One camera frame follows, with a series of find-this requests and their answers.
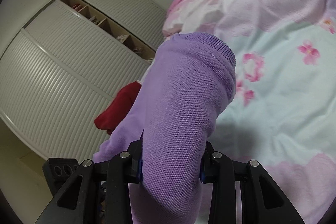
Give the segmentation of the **floral mint pink duvet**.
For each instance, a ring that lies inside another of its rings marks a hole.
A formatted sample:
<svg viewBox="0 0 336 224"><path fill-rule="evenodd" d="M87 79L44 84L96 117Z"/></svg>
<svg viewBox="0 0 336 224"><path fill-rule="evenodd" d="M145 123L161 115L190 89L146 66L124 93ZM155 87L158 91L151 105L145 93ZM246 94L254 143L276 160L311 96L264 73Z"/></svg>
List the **floral mint pink duvet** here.
<svg viewBox="0 0 336 224"><path fill-rule="evenodd" d="M236 57L214 148L259 161L306 223L335 199L335 0L174 0L163 34L206 32Z"/></svg>

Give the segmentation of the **purple knit sweater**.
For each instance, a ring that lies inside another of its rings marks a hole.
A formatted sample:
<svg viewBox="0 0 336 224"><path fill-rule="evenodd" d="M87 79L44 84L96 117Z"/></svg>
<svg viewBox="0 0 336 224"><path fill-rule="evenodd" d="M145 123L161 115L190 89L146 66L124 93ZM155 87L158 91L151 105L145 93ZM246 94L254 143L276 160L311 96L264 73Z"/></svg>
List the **purple knit sweater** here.
<svg viewBox="0 0 336 224"><path fill-rule="evenodd" d="M125 119L93 156L112 159L142 140L143 181L130 186L134 223L194 223L206 140L235 96L235 56L216 36L175 34L157 50Z"/></svg>

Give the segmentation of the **white louvered wardrobe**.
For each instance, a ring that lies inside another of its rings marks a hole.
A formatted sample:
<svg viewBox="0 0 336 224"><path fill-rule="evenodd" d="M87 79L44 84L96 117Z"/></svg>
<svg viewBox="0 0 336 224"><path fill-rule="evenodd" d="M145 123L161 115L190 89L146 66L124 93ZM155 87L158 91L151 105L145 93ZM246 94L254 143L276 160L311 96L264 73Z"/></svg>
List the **white louvered wardrobe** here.
<svg viewBox="0 0 336 224"><path fill-rule="evenodd" d="M153 0L52 0L1 57L1 118L42 158L90 158L94 119L139 80L163 42Z"/></svg>

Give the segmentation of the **red folded garment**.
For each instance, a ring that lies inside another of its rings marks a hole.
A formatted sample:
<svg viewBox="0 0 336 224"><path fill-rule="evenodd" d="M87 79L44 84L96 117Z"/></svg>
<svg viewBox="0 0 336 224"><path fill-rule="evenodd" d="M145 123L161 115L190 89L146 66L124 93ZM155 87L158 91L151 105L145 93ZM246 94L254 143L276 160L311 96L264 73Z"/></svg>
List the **red folded garment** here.
<svg viewBox="0 0 336 224"><path fill-rule="evenodd" d="M134 81L120 89L111 104L94 120L94 125L111 135L131 110L141 87Z"/></svg>

